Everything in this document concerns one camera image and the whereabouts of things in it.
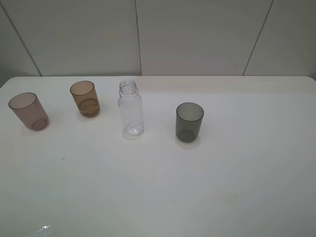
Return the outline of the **pink translucent plastic cup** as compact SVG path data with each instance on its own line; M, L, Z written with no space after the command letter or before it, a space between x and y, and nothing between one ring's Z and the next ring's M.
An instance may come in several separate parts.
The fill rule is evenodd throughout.
M49 118L36 94L25 92L14 96L8 106L30 130L39 131L49 124Z

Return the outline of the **clear plastic water bottle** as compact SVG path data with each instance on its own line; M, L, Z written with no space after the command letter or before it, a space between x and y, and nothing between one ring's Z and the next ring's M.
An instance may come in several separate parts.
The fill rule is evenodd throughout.
M143 101L136 82L132 79L121 81L118 92L118 106L124 132L129 136L142 134L144 131Z

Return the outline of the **grey translucent plastic cup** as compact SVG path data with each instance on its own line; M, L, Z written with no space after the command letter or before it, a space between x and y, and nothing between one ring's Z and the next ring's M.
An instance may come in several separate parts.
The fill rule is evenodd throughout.
M203 116L204 110L200 105L193 102L180 104L176 109L176 137L184 143L195 141Z

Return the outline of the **brown translucent plastic cup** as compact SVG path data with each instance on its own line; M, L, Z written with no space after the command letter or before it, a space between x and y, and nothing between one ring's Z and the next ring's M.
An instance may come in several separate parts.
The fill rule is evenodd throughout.
M100 105L93 82L78 81L70 87L70 93L81 115L93 118L99 114Z

